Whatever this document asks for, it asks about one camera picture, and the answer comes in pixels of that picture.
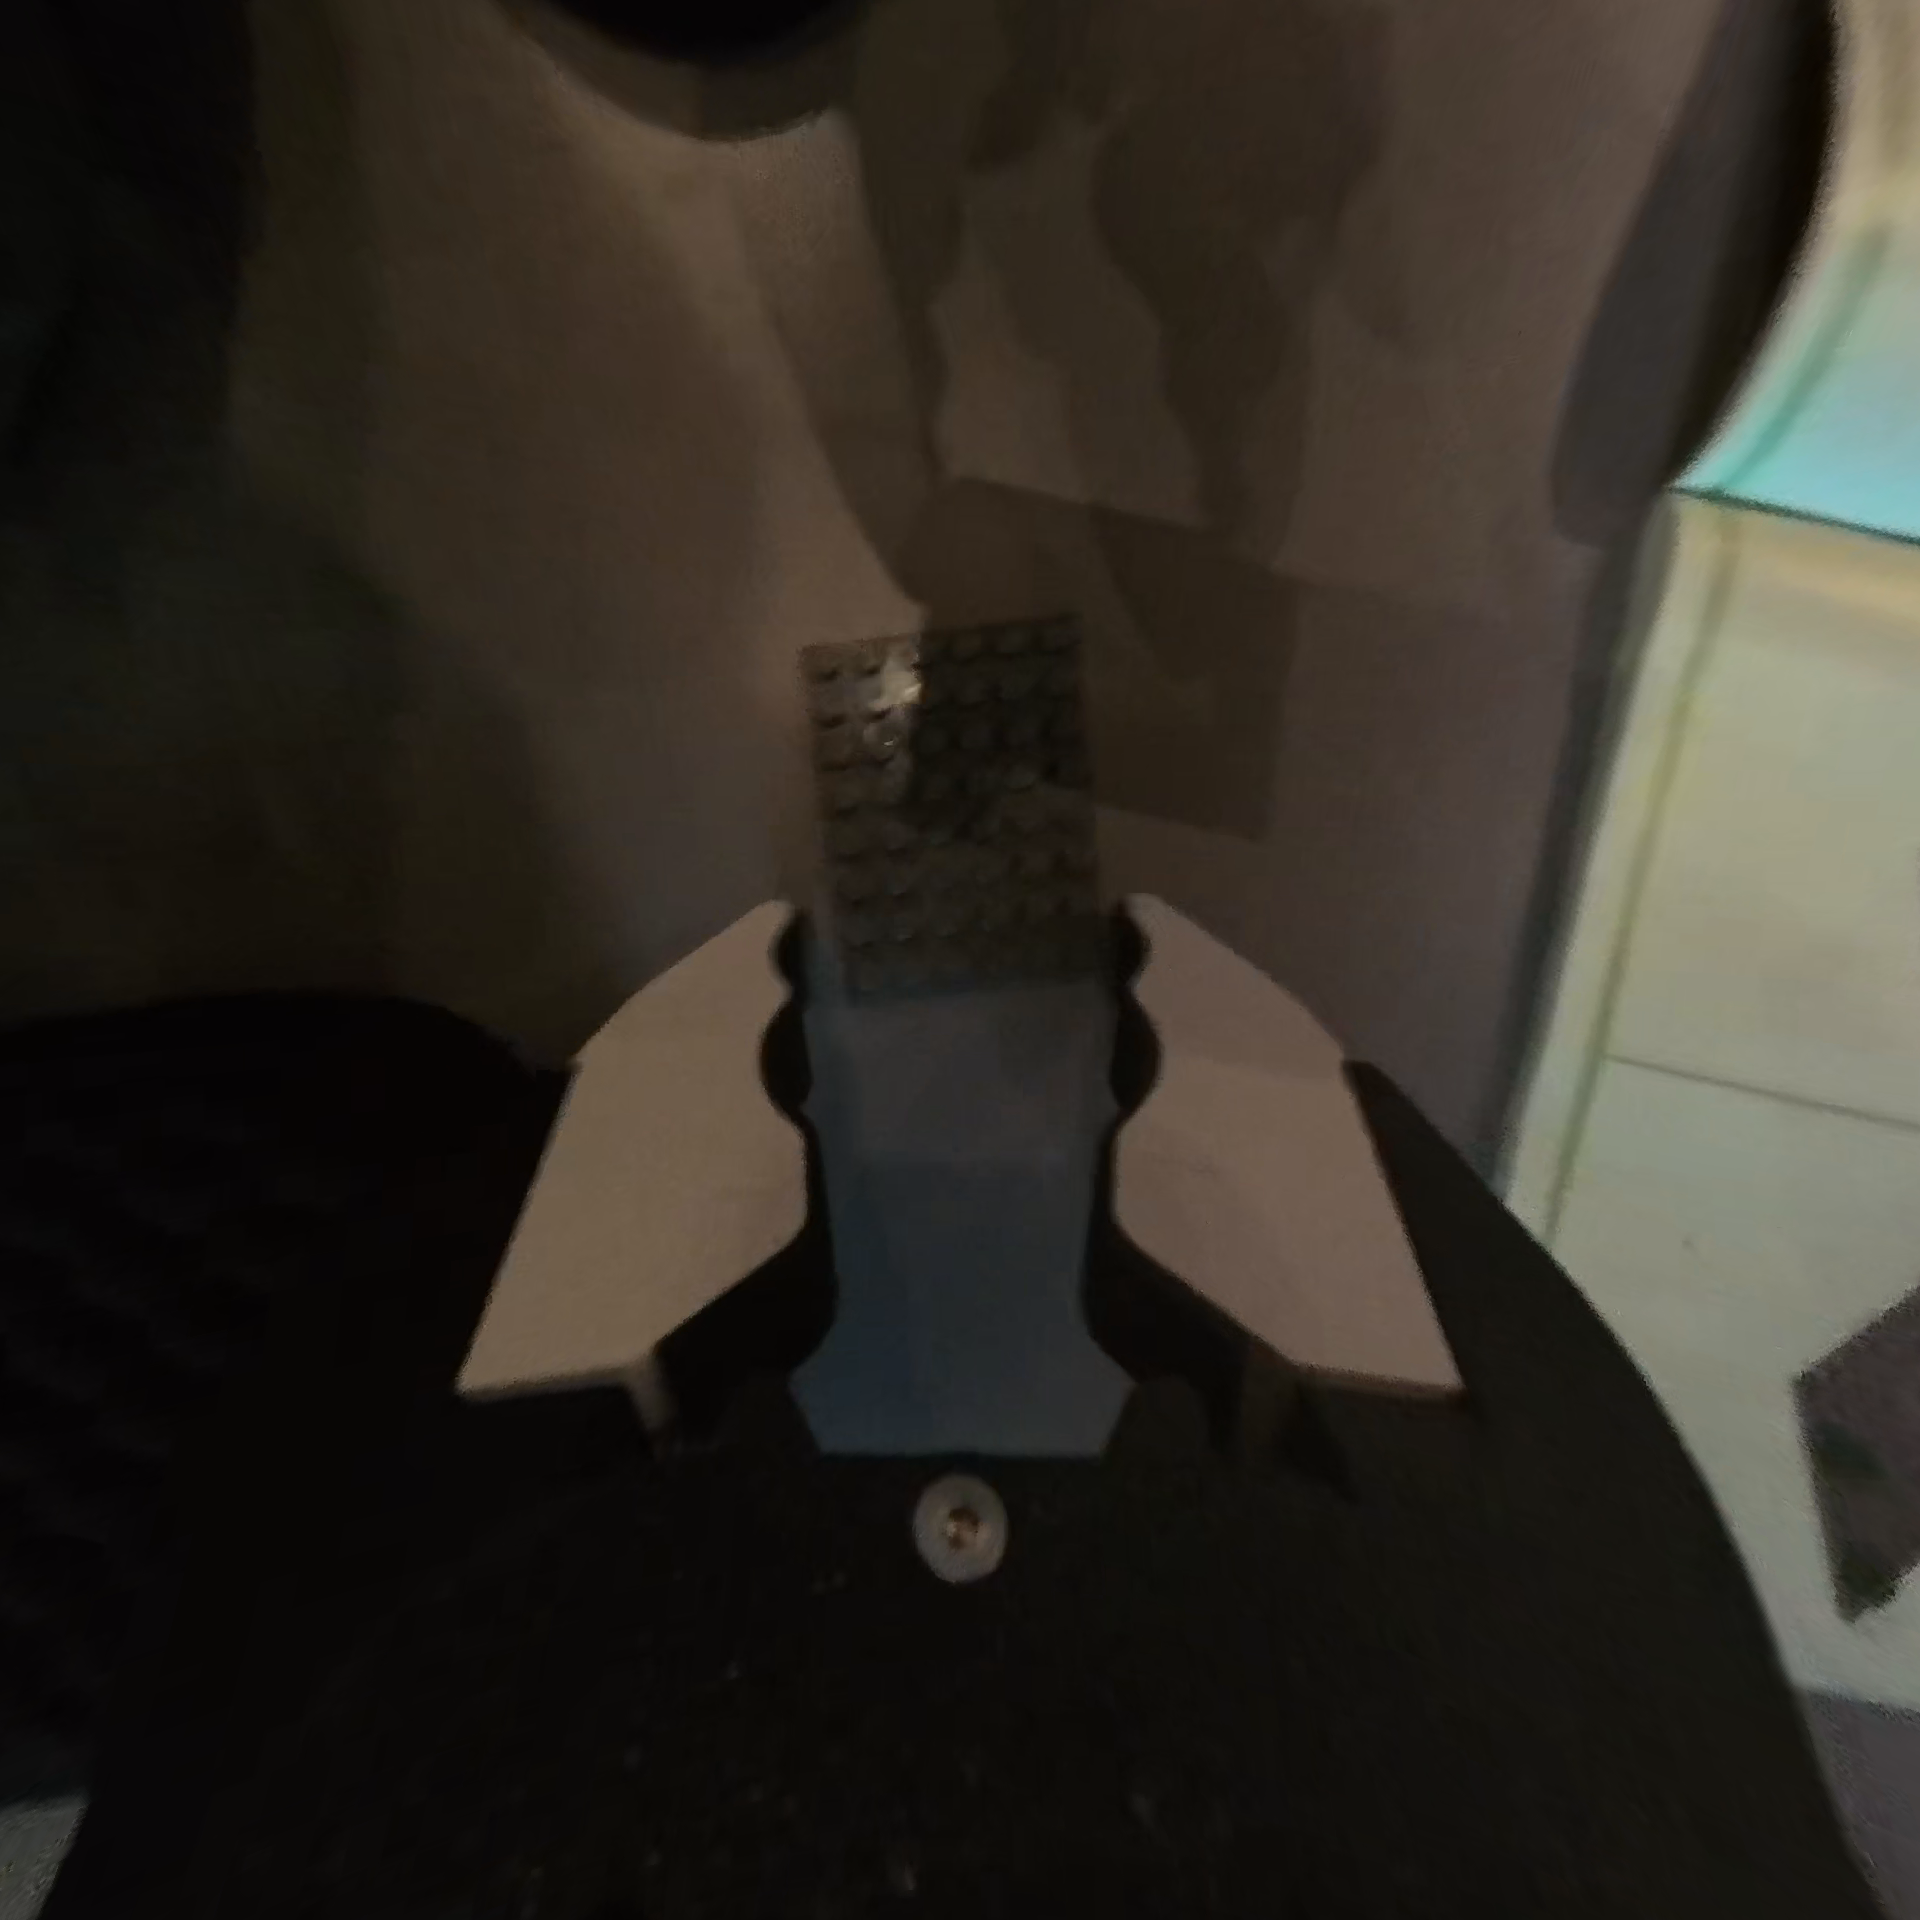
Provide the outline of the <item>open instruction booklet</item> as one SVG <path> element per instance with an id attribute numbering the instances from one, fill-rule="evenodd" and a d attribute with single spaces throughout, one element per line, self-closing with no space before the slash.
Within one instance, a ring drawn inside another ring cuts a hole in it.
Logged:
<path id="1" fill-rule="evenodd" d="M 1670 494 L 1514 1210 L 1701 1468 L 1790 1677 L 1915 1709 L 1915 196 L 1823 237 Z"/>

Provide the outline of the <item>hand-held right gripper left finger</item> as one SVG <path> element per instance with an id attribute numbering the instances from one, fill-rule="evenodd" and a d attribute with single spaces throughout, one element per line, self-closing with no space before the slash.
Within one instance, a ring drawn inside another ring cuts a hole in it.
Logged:
<path id="1" fill-rule="evenodd" d="M 458 1374 L 467 1403 L 610 1387 L 659 1442 L 777 1399 L 833 1325 L 792 902 L 759 902 L 584 1044 Z"/>

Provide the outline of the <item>dark grey studded brick plate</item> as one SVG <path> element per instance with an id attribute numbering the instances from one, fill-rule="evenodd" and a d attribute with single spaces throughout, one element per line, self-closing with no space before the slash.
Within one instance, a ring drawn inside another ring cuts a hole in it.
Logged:
<path id="1" fill-rule="evenodd" d="M 1070 613 L 800 654 L 817 921 L 847 999 L 1103 974 L 1085 662 Z"/>

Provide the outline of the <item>grey desk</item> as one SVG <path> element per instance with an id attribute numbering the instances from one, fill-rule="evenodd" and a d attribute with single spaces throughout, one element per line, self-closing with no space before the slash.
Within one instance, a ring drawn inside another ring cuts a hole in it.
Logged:
<path id="1" fill-rule="evenodd" d="M 1493 1141 L 1833 4 L 5 4 L 5 1011 L 562 1049 L 1069 613 L 1110 894 Z"/>

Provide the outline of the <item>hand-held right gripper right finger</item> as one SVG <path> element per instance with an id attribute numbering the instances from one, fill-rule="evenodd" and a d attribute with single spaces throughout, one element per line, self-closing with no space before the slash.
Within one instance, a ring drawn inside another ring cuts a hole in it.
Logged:
<path id="1" fill-rule="evenodd" d="M 1457 1402 L 1465 1382 L 1344 1046 L 1165 898 L 1133 894 L 1122 915 L 1152 1052 L 1113 1150 L 1122 1236 L 1309 1379 Z"/>

